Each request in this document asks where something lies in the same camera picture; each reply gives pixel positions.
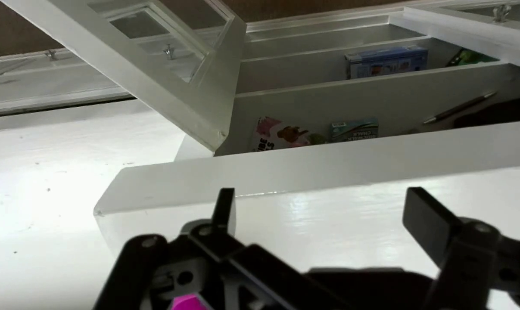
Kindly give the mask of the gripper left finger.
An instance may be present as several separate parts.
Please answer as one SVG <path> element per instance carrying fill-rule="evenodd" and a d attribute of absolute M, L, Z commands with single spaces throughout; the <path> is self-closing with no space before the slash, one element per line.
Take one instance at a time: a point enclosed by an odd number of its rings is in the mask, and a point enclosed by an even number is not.
<path fill-rule="evenodd" d="M 209 310 L 342 310 L 342 302 L 259 245 L 230 235 L 234 189 L 220 190 L 210 220 L 188 223 L 173 241 L 129 239 L 94 310 L 169 310 L 196 295 Z"/>

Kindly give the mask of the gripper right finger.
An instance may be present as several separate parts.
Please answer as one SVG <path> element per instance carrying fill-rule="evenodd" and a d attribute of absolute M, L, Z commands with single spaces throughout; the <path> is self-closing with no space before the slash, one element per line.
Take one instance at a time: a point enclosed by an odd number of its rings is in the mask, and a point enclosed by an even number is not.
<path fill-rule="evenodd" d="M 491 290 L 520 307 L 520 241 L 458 217 L 424 188 L 408 188 L 403 225 L 439 267 L 422 310 L 488 310 Z"/>

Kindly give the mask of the magenta block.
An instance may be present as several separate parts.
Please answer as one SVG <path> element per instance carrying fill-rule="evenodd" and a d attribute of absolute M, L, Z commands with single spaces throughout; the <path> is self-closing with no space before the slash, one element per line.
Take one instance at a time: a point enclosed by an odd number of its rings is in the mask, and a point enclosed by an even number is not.
<path fill-rule="evenodd" d="M 180 296 L 172 300 L 169 310 L 210 310 L 203 301 L 194 294 Z"/>

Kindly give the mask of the pink printed packet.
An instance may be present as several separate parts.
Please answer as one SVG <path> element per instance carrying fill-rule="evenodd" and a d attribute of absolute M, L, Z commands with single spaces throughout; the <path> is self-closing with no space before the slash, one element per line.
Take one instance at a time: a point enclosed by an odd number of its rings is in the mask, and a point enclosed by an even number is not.
<path fill-rule="evenodd" d="M 262 152 L 325 143 L 327 138 L 317 132 L 289 125 L 275 118 L 261 117 L 252 132 L 249 149 L 252 152 Z"/>

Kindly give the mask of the white cabinet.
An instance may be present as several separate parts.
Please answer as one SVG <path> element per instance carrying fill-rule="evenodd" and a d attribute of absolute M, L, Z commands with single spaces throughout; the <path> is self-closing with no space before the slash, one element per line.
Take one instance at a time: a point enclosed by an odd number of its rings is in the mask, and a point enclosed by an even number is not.
<path fill-rule="evenodd" d="M 435 276 L 402 224 L 410 186 L 520 238 L 520 121 L 423 125 L 492 91 L 484 107 L 520 98 L 520 67 L 445 67 L 463 47 L 390 24 L 410 3 L 246 24 L 229 132 L 214 151 L 133 96 L 0 117 L 0 310 L 91 310 L 130 238 L 175 238 L 226 187 L 237 238 L 300 271 Z M 347 79 L 345 55 L 410 45 L 428 49 L 426 69 Z M 252 152 L 261 117 L 327 143 Z M 333 122 L 362 118 L 378 119 L 376 139 L 330 142 Z"/>

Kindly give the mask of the silver pen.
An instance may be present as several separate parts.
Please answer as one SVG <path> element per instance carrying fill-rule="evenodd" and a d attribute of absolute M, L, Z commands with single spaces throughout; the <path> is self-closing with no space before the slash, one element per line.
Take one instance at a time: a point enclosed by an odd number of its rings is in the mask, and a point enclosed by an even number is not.
<path fill-rule="evenodd" d="M 458 114 L 460 112 L 463 112 L 465 110 L 468 110 L 486 100 L 488 100 L 489 98 L 493 97 L 495 94 L 497 94 L 497 91 L 492 91 L 490 93 L 486 93 L 482 96 L 478 96 L 474 99 L 471 99 L 469 100 L 468 102 L 465 102 L 465 103 L 462 103 L 458 106 L 455 106 L 454 108 L 451 108 L 447 111 L 444 111 L 444 112 L 441 112 L 431 118 L 428 118 L 427 120 L 425 120 L 423 122 L 423 125 L 430 125 L 430 124 L 434 124 L 434 123 L 437 123 L 437 122 L 440 122 L 440 121 L 443 121 L 447 118 L 450 118 L 451 116 L 455 115 L 455 114 Z"/>

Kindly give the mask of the white cabinet door with window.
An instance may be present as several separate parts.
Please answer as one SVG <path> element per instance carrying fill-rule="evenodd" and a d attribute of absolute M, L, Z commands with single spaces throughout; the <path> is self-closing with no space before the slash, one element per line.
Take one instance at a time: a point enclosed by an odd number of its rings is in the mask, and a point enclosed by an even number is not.
<path fill-rule="evenodd" d="M 64 47 L 2 77 L 0 109 L 133 96 L 211 151 L 226 139 L 247 25 L 222 0 L 0 1 Z"/>
<path fill-rule="evenodd" d="M 506 23 L 492 9 L 512 6 Z M 520 0 L 424 0 L 389 18 L 400 26 L 520 67 Z"/>

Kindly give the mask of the small teal box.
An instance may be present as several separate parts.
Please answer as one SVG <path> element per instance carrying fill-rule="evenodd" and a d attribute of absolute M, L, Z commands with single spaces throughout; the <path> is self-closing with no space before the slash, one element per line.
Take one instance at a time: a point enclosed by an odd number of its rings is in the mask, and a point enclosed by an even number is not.
<path fill-rule="evenodd" d="M 330 127 L 330 142 L 342 143 L 376 139 L 379 124 L 377 118 L 362 118 L 354 121 L 333 122 Z"/>

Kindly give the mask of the green packet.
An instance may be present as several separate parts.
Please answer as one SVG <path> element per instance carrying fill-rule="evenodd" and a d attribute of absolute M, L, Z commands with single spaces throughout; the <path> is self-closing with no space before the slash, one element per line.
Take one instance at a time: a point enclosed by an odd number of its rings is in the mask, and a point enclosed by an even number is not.
<path fill-rule="evenodd" d="M 477 63 L 494 62 L 498 59 L 492 58 L 482 53 L 478 53 L 469 49 L 461 48 L 447 62 L 445 67 L 455 67 L 459 65 L 472 65 Z"/>

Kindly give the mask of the blue cardboard box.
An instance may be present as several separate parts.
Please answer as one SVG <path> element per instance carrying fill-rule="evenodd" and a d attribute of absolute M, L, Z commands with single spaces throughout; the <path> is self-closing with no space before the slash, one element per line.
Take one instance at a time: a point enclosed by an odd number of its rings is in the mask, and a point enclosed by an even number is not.
<path fill-rule="evenodd" d="M 347 79 L 417 72 L 427 68 L 428 49 L 417 45 L 396 46 L 345 55 Z"/>

